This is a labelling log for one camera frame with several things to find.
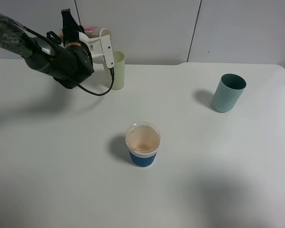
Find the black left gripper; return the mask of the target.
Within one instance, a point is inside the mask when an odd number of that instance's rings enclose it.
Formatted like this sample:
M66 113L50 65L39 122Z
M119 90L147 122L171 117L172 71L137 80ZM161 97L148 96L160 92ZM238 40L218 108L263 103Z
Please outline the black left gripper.
M79 43L79 32L83 32L83 27L75 21L70 9L61 10L61 14L63 19L63 44ZM64 78L58 79L54 77L54 80L64 88L73 89L94 73L93 60L89 49L82 42L80 46L75 44L69 45L66 50L72 54L74 61L72 64L67 64L69 69L65 70Z

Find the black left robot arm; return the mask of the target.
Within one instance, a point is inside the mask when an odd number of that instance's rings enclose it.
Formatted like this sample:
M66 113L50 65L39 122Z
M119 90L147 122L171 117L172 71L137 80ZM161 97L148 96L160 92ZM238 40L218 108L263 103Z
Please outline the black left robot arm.
M0 48L21 56L29 68L72 89L93 74L93 60L87 46L79 40L83 28L69 9L61 14L64 32L61 38L53 31L43 36L0 14Z

